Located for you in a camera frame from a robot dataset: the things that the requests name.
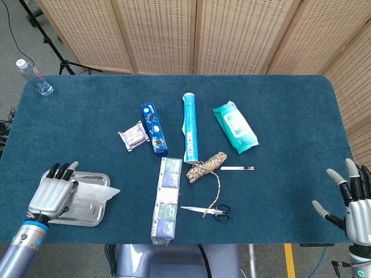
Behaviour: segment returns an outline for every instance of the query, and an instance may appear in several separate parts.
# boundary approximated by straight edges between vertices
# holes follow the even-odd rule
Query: tripod stand
[[[75,72],[71,69],[70,65],[76,65],[78,67],[82,67],[82,68],[86,68],[88,70],[88,74],[91,74],[92,71],[99,71],[99,72],[102,72],[100,71],[99,69],[96,70],[94,68],[90,68],[90,67],[87,67],[87,66],[84,66],[84,65],[80,65],[80,64],[77,64],[77,63],[73,63],[73,62],[70,62],[66,59],[63,58],[63,56],[60,54],[60,52],[58,51],[58,49],[55,47],[54,43],[52,42],[52,40],[48,37],[48,35],[46,34],[46,32],[43,30],[43,28],[40,26],[40,24],[38,23],[37,19],[35,18],[35,16],[33,15],[32,11],[28,8],[28,6],[26,5],[26,3],[24,2],[24,0],[19,0],[19,2],[21,3],[21,5],[23,6],[23,8],[26,10],[26,12],[28,13],[28,15],[30,16],[30,18],[32,19],[32,21],[35,23],[36,27],[40,30],[40,32],[42,33],[42,35],[44,36],[44,40],[43,42],[44,43],[47,43],[48,45],[50,45],[50,47],[53,49],[54,53],[58,56],[59,60],[60,60],[60,66],[59,66],[59,75],[62,74],[62,71],[63,69],[66,69],[71,75],[75,75]]]

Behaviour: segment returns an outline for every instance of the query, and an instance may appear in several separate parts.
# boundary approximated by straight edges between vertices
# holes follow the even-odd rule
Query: pen
[[[247,170],[247,171],[253,171],[255,170],[255,167],[248,167],[248,166],[223,166],[220,168],[220,170]]]

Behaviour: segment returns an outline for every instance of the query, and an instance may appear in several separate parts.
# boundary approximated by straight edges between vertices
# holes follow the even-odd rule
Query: bottle cap
[[[24,70],[25,68],[28,67],[28,63],[25,60],[23,60],[23,59],[19,59],[16,62],[16,65],[17,65],[17,67],[19,67],[20,70]]]

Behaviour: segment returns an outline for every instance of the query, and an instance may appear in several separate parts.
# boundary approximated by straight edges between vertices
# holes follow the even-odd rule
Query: ball of twine
[[[211,209],[216,202],[219,199],[220,194],[220,180],[217,174],[215,174],[213,171],[215,169],[218,169],[220,165],[223,164],[223,162],[227,159],[227,154],[224,152],[218,152],[215,154],[212,158],[204,162],[198,162],[196,164],[192,165],[192,168],[187,173],[187,178],[189,179],[190,183],[195,182],[198,178],[201,178],[203,175],[206,174],[213,174],[216,177],[216,180],[218,182],[218,193],[216,195],[215,200],[211,203],[211,205],[208,207],[208,209],[204,212],[202,215],[202,218],[205,217],[205,215],[208,213],[208,210]]]

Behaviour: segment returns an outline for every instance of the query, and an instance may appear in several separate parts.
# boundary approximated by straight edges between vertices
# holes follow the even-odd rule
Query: blue box
[[[153,103],[143,104],[141,110],[143,112],[144,120],[146,121],[154,152],[157,156],[167,155],[168,147],[166,146],[165,138],[163,137],[155,105]]]

